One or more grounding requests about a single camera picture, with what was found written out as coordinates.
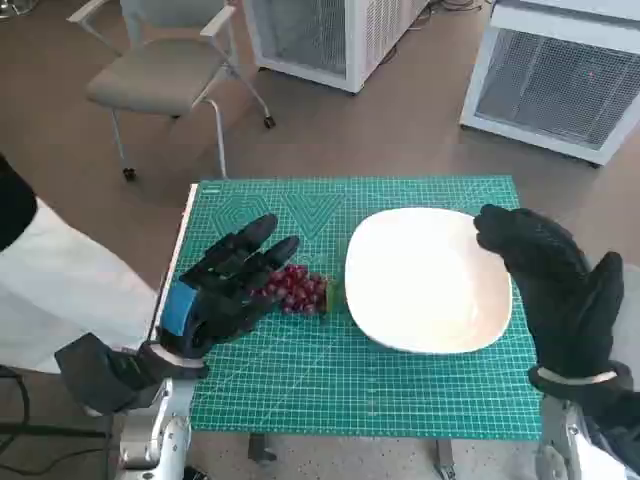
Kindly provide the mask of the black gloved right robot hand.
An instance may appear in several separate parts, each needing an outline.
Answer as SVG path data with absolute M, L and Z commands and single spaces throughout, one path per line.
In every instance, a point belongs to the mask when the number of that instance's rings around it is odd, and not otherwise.
M 486 204 L 473 223 L 479 246 L 501 257 L 518 287 L 537 365 L 568 380 L 611 372 L 621 255 L 591 266 L 568 230 L 526 208 Z

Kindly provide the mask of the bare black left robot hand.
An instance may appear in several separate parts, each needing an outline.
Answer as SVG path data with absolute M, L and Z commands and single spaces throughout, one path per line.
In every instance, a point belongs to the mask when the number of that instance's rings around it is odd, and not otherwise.
M 213 345 L 250 333 L 273 309 L 276 295 L 265 290 L 267 282 L 300 243 L 292 235 L 263 250 L 277 223 L 268 213 L 225 235 L 172 282 L 160 320 L 164 349 L 181 358 L 202 358 Z

